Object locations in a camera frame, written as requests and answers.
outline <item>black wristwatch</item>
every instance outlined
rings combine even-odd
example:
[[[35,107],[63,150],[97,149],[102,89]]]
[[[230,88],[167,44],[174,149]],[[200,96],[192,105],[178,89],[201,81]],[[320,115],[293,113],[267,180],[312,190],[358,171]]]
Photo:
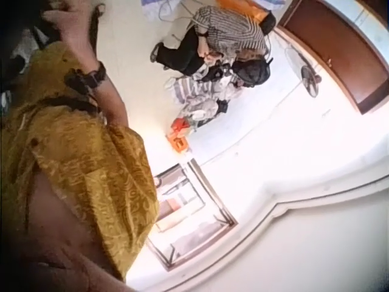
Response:
[[[199,33],[199,32],[197,32],[196,35],[197,35],[198,37],[207,38],[207,37],[209,36],[209,33],[208,33],[208,32],[206,32],[206,33]]]
[[[99,62],[99,67],[97,71],[92,71],[86,75],[83,76],[83,80],[91,89],[95,89],[98,87],[107,77],[106,69],[102,62]]]

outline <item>black pants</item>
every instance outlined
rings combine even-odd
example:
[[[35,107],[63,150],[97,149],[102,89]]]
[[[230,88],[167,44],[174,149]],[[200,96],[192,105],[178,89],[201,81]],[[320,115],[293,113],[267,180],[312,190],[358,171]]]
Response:
[[[159,47],[156,61],[172,70],[191,76],[204,64],[204,59],[197,53],[198,46],[199,38],[195,28],[192,27],[185,34],[178,49]]]
[[[98,31],[98,18],[100,12],[96,7],[91,16],[91,24],[89,26],[89,41],[91,42],[93,51],[97,52],[97,31]],[[60,32],[53,27],[53,25],[44,19],[40,19],[35,25],[42,31],[42,33],[49,38],[46,45],[61,40]]]

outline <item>man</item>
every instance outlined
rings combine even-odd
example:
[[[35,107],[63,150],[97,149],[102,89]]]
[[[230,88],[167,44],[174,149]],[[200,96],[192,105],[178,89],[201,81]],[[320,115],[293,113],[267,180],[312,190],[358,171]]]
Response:
[[[270,13],[267,20],[274,23]],[[248,16],[214,6],[201,7],[194,15],[189,30],[177,49],[169,49],[158,43],[151,53],[150,60],[177,70],[184,75],[194,74],[203,64],[204,58],[215,53],[230,58],[242,52],[254,52],[259,57],[268,53],[261,29]]]

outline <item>yellow fabric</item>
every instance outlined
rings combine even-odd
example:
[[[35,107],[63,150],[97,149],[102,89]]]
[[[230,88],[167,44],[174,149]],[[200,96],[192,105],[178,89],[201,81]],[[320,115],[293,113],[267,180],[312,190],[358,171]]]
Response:
[[[77,96],[63,82],[79,64],[62,43],[37,52],[20,80],[17,101],[1,131],[2,227],[28,232],[28,195],[38,167],[54,188],[76,202],[76,213],[102,238],[122,278],[158,215],[158,201],[142,138],[127,127],[66,106],[38,102]]]
[[[254,21],[261,23],[269,14],[257,3],[250,0],[216,0],[218,5],[224,9],[230,9],[243,15],[247,15]]]

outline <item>brown door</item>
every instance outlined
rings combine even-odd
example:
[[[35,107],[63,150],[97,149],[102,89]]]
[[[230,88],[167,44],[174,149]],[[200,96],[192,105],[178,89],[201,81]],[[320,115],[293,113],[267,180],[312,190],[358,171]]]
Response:
[[[364,114],[389,94],[389,73],[363,36],[325,3],[299,0],[281,25],[337,76]]]

